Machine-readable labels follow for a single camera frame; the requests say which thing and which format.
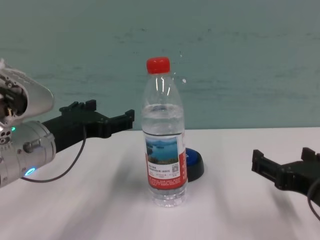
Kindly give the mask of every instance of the table surface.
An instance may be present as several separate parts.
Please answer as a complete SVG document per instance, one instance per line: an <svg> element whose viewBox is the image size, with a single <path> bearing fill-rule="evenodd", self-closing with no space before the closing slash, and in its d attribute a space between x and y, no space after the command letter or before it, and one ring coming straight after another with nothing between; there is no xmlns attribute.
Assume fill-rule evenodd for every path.
<svg viewBox="0 0 320 240"><path fill-rule="evenodd" d="M0 189L0 239L318 240L307 198L277 190L251 165L253 149L280 164L299 160L302 147L320 152L319 136L320 128L187 130L186 145L201 153L205 173L175 208L150 201L142 132L88 139L63 178ZM80 145L32 178L62 173Z"/></svg>

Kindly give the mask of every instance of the water bottle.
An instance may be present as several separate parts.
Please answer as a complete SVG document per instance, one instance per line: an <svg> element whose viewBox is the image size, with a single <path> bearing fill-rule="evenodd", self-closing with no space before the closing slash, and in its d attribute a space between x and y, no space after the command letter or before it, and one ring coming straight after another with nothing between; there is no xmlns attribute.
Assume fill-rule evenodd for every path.
<svg viewBox="0 0 320 240"><path fill-rule="evenodd" d="M146 67L149 79L142 100L141 126L149 190L157 205L174 207L185 200L188 183L184 109L170 75L169 59L150 58Z"/></svg>

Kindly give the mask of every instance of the black cable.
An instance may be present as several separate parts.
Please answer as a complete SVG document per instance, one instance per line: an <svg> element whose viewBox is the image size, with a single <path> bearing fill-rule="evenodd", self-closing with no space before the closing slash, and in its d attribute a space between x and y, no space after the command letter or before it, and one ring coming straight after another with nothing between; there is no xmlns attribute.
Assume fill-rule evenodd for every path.
<svg viewBox="0 0 320 240"><path fill-rule="evenodd" d="M313 212L315 217L320 221L320 216L316 212L316 210L314 209L314 207L312 206L312 203L311 203L311 198L315 194L315 191L317 190L317 187L318 187L319 184L320 184L320 178L318 178L316 181L314 181L314 183L312 183L312 185L310 186L310 188L308 190L306 198L308 200L308 204L309 204L309 207L310 207L311 211Z"/></svg>
<svg viewBox="0 0 320 240"><path fill-rule="evenodd" d="M86 131L86 127L83 126L83 142L82 142L82 145L80 147L80 150L77 154L77 156L75 157L74 161L72 162L72 164L69 166L69 168L64 172L62 173L61 175L59 176L56 176L54 178L51 178L51 179L48 179L48 180L35 180L35 179L30 179L30 178L26 178L26 177L22 177L21 179L25 180L25 181L28 181L28 182L32 182L32 183L49 183L49 182L53 182L55 180L58 180L60 178L62 178L64 175L66 175L72 168L73 166L76 164L76 162L78 161L85 145L86 145L86 139L87 139L87 131Z"/></svg>

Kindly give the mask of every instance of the blue led light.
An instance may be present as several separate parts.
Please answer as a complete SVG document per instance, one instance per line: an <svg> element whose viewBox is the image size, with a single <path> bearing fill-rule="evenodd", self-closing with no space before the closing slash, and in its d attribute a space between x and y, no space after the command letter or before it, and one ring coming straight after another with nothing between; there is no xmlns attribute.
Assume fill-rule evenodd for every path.
<svg viewBox="0 0 320 240"><path fill-rule="evenodd" d="M25 176L28 176L30 174L32 174L36 169L33 167L33 168L30 168L24 175Z"/></svg>

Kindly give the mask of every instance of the white robot hand part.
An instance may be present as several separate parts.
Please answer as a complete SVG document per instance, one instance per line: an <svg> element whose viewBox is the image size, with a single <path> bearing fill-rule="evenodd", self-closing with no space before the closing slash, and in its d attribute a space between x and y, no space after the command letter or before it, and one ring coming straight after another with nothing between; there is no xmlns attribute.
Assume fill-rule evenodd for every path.
<svg viewBox="0 0 320 240"><path fill-rule="evenodd" d="M54 159L55 138L49 130L37 121L22 123L53 106L47 88L0 60L0 187Z"/></svg>

